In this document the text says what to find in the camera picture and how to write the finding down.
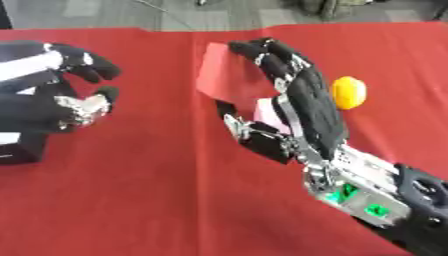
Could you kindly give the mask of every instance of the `red fabric surface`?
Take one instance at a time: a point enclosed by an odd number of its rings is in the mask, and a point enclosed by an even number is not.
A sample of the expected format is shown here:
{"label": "red fabric surface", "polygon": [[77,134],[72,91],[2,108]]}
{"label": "red fabric surface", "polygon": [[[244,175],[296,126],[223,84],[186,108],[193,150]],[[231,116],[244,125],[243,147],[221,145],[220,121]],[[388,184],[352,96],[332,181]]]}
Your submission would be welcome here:
{"label": "red fabric surface", "polygon": [[52,136],[39,164],[0,167],[0,255],[406,255],[309,196],[299,165],[239,147],[195,90],[208,43],[260,36],[299,49],[328,80],[367,83],[366,103],[344,113],[353,146],[448,178],[443,23],[2,31],[88,48],[124,73],[110,83],[122,91],[110,118]]}

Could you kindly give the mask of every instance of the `yellow ball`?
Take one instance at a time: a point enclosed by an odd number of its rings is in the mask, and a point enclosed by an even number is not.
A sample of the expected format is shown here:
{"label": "yellow ball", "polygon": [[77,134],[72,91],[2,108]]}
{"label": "yellow ball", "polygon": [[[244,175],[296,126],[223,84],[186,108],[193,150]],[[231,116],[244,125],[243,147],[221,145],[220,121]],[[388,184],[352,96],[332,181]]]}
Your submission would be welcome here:
{"label": "yellow ball", "polygon": [[367,98],[367,87],[363,81],[350,76],[344,76],[333,82],[333,99],[340,109],[352,109]]}

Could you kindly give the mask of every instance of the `robotic finger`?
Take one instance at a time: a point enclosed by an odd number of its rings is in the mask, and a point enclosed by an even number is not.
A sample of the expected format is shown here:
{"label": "robotic finger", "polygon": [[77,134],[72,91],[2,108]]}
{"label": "robotic finger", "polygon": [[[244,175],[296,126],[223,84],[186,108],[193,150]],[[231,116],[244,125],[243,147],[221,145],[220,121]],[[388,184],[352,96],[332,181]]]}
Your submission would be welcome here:
{"label": "robotic finger", "polygon": [[66,44],[13,41],[0,49],[7,52],[0,57],[0,93],[58,83],[66,72],[90,83],[112,80],[121,72],[104,57]]}
{"label": "robotic finger", "polygon": [[0,132],[59,133],[92,125],[113,109],[118,89],[104,86],[92,96],[0,94]]}

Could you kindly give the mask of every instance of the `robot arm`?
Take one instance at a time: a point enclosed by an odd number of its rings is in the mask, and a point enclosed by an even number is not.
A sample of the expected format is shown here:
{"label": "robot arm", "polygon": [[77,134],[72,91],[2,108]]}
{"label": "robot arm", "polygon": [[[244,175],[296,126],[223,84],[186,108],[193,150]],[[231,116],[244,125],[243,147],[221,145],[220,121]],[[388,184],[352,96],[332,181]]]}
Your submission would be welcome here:
{"label": "robot arm", "polygon": [[279,95],[271,107],[290,131],[244,121],[234,105],[217,102],[241,145],[281,163],[296,158],[305,165],[311,195],[409,252],[448,254],[448,183],[350,147],[324,79],[306,57],[272,38],[230,42],[229,48],[274,84]]}

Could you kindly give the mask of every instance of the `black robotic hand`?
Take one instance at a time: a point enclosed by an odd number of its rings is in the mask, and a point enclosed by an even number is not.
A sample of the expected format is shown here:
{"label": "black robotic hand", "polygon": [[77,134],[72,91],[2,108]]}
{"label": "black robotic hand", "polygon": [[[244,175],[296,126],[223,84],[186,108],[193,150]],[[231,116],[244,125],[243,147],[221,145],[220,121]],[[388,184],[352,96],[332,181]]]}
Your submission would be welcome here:
{"label": "black robotic hand", "polygon": [[[348,137],[348,131],[316,66],[272,38],[232,41],[229,48],[259,66],[275,88],[288,97],[307,142],[322,158],[332,159],[336,147]],[[291,118],[279,106],[279,97],[273,101],[274,109],[282,122],[291,127]]]}
{"label": "black robotic hand", "polygon": [[114,79],[120,69],[66,44],[0,43],[0,132],[66,132],[112,110],[117,88],[102,87],[81,100],[64,79],[65,72],[99,83]]}

